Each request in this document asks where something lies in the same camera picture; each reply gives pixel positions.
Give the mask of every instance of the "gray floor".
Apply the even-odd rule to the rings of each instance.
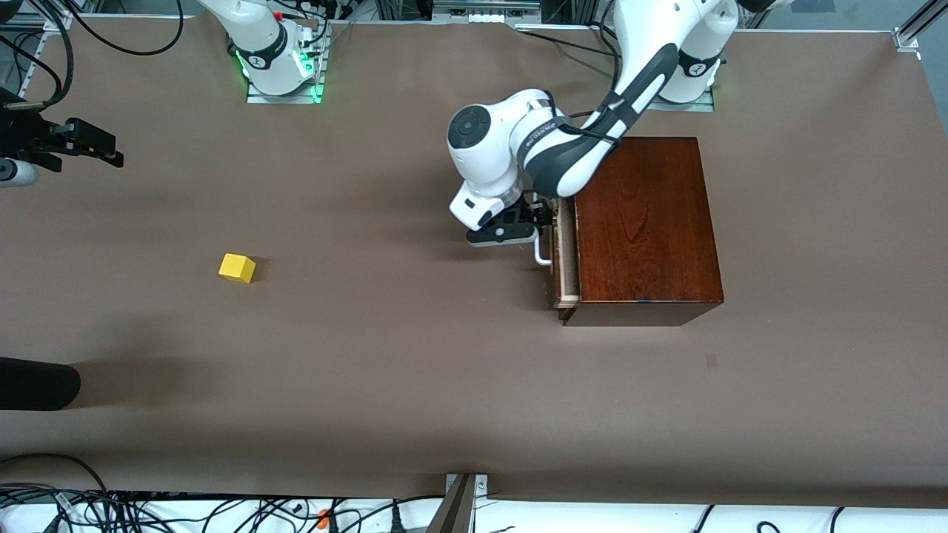
[[[773,29],[892,29],[908,19],[923,0],[796,0],[775,9],[764,23]],[[948,135],[948,16],[920,38],[921,62]]]

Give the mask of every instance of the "yellow cube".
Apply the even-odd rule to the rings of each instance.
[[[245,255],[225,253],[224,261],[221,262],[221,269],[217,273],[233,282],[248,284],[250,278],[253,277],[253,269],[256,267],[257,264]]]

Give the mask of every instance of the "black cylinder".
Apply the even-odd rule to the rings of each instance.
[[[79,386],[69,365],[0,358],[0,410],[56,411],[76,399]]]

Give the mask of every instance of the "wooden cabinet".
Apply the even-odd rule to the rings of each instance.
[[[695,138],[626,138],[563,200],[554,272],[565,325],[682,325],[724,301]]]

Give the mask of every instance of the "brown table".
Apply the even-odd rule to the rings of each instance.
[[[97,21],[139,48],[174,24]],[[512,498],[948,497],[948,142],[888,35],[739,33],[717,112],[648,114],[635,135],[699,139],[727,300],[587,329],[529,250],[465,244],[444,135],[532,85],[589,108],[607,58],[356,26],[324,104],[245,105],[209,17],[153,58],[72,34],[48,116],[115,133],[127,165],[0,194],[0,350],[80,362],[89,407],[1,413],[3,452],[72,452],[114,488],[393,496],[465,469]],[[260,281],[220,279],[225,252],[265,258]]]

